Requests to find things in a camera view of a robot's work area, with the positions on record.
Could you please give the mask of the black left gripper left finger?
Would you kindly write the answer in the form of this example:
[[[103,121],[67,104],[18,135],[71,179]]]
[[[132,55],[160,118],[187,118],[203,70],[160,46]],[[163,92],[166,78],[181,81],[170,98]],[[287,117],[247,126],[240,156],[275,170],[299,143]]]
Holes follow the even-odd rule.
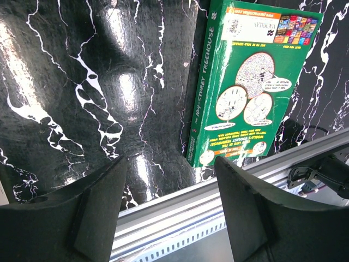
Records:
[[[1,261],[109,261],[127,160],[24,204],[1,206]]]

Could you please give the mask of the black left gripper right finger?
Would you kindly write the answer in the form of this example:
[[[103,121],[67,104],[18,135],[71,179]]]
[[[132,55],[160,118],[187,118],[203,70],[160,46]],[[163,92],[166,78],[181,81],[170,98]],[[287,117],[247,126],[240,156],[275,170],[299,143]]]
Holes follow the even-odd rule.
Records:
[[[288,193],[218,157],[234,261],[348,261],[348,208]]]

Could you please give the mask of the green paperback book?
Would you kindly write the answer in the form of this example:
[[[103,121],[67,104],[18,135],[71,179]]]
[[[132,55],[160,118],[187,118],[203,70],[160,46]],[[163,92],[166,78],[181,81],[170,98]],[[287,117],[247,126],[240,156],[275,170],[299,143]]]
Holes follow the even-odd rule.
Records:
[[[186,159],[267,155],[323,15],[212,1]]]

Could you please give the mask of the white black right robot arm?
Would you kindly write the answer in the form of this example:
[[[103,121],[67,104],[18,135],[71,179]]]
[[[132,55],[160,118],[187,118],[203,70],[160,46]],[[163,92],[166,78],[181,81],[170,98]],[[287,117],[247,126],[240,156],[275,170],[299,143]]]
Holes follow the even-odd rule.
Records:
[[[309,159],[293,166],[288,173],[287,187],[292,189],[313,179],[322,182],[341,198],[348,199],[348,165],[335,155]]]

